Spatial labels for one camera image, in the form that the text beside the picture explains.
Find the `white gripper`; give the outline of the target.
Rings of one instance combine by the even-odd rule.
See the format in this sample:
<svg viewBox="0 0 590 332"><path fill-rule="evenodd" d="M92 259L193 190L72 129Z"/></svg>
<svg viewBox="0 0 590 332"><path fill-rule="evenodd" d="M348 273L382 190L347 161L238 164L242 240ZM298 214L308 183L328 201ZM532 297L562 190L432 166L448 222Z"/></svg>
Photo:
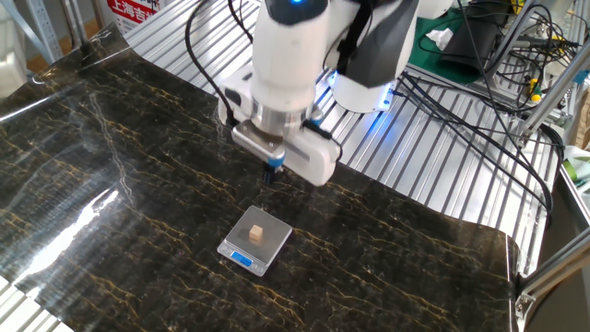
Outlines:
<svg viewBox="0 0 590 332"><path fill-rule="evenodd" d="M251 95L250 73L235 73L221 85L219 119L237 124L231 137L266 163L265 184L275 182L287 168L315 186L328 182L334 173L341 148L331 138L259 105Z"/></svg>

